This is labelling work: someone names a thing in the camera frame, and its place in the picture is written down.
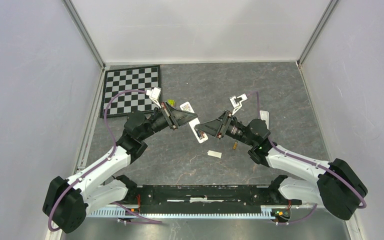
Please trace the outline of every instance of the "green object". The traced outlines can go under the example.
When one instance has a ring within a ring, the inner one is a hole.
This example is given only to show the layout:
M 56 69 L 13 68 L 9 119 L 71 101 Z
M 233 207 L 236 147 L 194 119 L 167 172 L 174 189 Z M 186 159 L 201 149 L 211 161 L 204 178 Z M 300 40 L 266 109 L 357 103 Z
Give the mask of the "green object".
M 170 104 L 170 106 L 174 107 L 175 106 L 175 101 L 173 99 L 168 99 L 167 100 L 168 104 Z

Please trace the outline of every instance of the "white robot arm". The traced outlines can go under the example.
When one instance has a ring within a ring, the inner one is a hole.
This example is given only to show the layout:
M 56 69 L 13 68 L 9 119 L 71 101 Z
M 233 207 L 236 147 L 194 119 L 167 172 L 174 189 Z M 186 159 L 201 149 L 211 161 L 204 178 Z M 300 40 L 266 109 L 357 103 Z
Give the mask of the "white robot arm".
M 113 148 L 77 174 L 66 179 L 60 176 L 53 179 L 49 184 L 43 212 L 51 216 L 65 233 L 74 231 L 86 215 L 124 199 L 128 189 L 120 180 L 103 186 L 100 184 L 138 159 L 147 148 L 144 142 L 146 138 L 166 127 L 176 130 L 197 117 L 195 113 L 178 110 L 164 102 L 148 118 L 141 111 L 130 113 L 112 156 Z
M 253 119 L 245 126 L 226 110 L 215 120 L 197 124 L 195 129 L 217 139 L 227 135 L 247 144 L 251 146 L 248 154 L 256 164 L 281 169 L 303 179 L 281 175 L 274 180 L 275 188 L 285 199 L 324 205 L 342 220 L 349 220 L 357 208 L 366 207 L 363 198 L 367 188 L 345 161 L 337 158 L 328 162 L 288 151 L 270 140 L 264 120 Z

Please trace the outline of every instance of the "purple cable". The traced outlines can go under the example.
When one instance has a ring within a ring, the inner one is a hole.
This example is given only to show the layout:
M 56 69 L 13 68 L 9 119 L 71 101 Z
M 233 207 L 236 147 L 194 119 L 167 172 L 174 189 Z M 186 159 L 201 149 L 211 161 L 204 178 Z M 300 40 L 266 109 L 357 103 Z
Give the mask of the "purple cable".
M 136 90 L 136 89 L 132 89 L 132 90 L 125 90 L 125 91 L 121 91 L 119 92 L 117 95 L 115 95 L 114 97 L 111 98 L 111 100 L 109 101 L 108 105 L 106 105 L 106 108 L 105 108 L 105 111 L 103 113 L 103 121 L 105 122 L 105 126 L 106 128 L 108 129 L 108 132 L 109 132 L 109 135 L 111 136 L 111 140 L 112 140 L 112 150 L 111 150 L 111 153 L 109 154 L 109 156 L 107 158 L 105 158 L 104 160 L 102 160 L 100 163 L 96 164 L 94 167 L 92 167 L 91 169 L 89 169 L 88 171 L 86 171 L 85 173 L 83 173 L 79 178 L 77 178 L 72 184 L 70 184 L 62 193 L 61 195 L 58 197 L 58 199 L 56 200 L 55 204 L 53 205 L 51 211 L 50 211 L 50 214 L 49 214 L 49 219 L 47 221 L 47 227 L 49 228 L 49 230 L 51 232 L 55 232 L 55 231 L 58 231 L 60 230 L 61 228 L 60 227 L 57 227 L 57 228 L 53 228 L 52 227 L 52 218 L 54 217 L 54 214 L 55 214 L 55 210 L 57 209 L 58 205 L 60 204 L 61 200 L 64 198 L 64 196 L 67 194 L 67 192 L 73 188 L 74 185 L 78 184 L 80 182 L 79 179 L 84 179 L 87 175 L 89 175 L 91 172 L 93 172 L 95 169 L 99 168 L 102 164 L 104 164 L 106 161 L 108 161 L 109 158 L 111 158 L 114 153 L 116 152 L 116 149 L 117 149 L 117 141 L 116 141 L 116 138 L 114 137 L 114 134 L 113 132 L 111 131 L 110 129 L 110 126 L 108 125 L 108 121 L 107 121 L 107 111 L 108 109 L 110 108 L 110 105 L 111 103 L 116 99 L 118 98 L 120 95 L 123 95 L 123 94 L 126 94 L 126 93 L 132 93 L 132 92 L 137 92 L 137 93 L 142 93 L 142 94 L 145 94 L 146 91 L 143 91 L 143 90 Z
M 305 217 L 303 217 L 303 218 L 301 218 L 301 219 L 298 219 L 298 220 L 294 220 L 294 221 L 277 222 L 276 225 L 283 225 L 283 226 L 286 226 L 286 225 L 291 225 L 291 224 L 297 224 L 297 223 L 299 223 L 299 222 L 302 222 L 302 221 L 304 221 L 304 220 L 307 220 L 309 217 L 311 217 L 311 215 L 313 215 L 313 213 L 316 211 L 316 208 L 317 208 L 317 203 L 314 204 L 314 206 L 312 207 L 310 213 L 309 213 L 307 216 L 305 216 Z
M 152 219 L 146 218 L 144 216 L 141 216 L 141 215 L 137 214 L 136 212 L 132 212 L 132 211 L 130 211 L 130 209 L 121 205 L 118 202 L 113 202 L 112 204 L 115 204 L 115 205 L 119 206 L 120 208 L 126 210 L 131 215 L 134 215 L 134 216 L 136 216 L 140 219 L 143 219 L 143 220 L 147 220 L 147 221 L 126 221 L 125 222 L 126 224 L 162 224 L 163 223 L 162 221 L 152 220 Z

